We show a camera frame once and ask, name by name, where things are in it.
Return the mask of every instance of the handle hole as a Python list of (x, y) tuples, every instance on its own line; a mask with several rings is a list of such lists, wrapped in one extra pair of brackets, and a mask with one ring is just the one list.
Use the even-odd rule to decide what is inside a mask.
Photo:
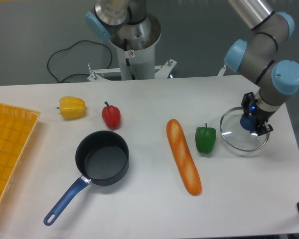
[(55, 214), (52, 214), (52, 215), (48, 218), (47, 222), (50, 223), (54, 218), (55, 218)]

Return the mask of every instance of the yellow tray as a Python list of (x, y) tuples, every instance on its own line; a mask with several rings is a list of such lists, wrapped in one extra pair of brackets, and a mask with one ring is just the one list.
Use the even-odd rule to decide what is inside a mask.
[(0, 103), (0, 202), (39, 116), (38, 111)]

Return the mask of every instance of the glass lid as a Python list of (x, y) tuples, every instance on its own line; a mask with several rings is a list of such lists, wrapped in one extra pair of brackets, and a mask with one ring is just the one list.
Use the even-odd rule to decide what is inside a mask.
[(242, 107), (226, 111), (220, 120), (220, 133), (233, 148), (245, 152), (256, 151), (267, 143), (269, 133), (258, 136), (252, 131), (253, 117), (242, 118), (243, 113)]

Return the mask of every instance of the blue pan handle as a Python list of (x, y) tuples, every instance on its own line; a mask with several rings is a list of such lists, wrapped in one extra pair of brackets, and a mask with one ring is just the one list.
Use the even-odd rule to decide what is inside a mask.
[(82, 189), (86, 188), (89, 185), (91, 179), (87, 179), (86, 177), (82, 176), (78, 178), (65, 192), (62, 198), (55, 204), (52, 210), (46, 215), (43, 222), (47, 226), (52, 225), (55, 220), (59, 217), (59, 215), (63, 212), (66, 206), (71, 202), (71, 200), (77, 195)]

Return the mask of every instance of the saucepan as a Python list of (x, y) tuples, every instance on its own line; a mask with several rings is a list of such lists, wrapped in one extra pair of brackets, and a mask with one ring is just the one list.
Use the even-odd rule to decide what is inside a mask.
[(121, 180), (129, 168), (129, 149), (125, 140), (112, 131), (97, 131), (86, 136), (75, 153), (82, 176), (78, 178), (44, 218), (52, 225), (66, 206), (90, 182), (107, 186)]

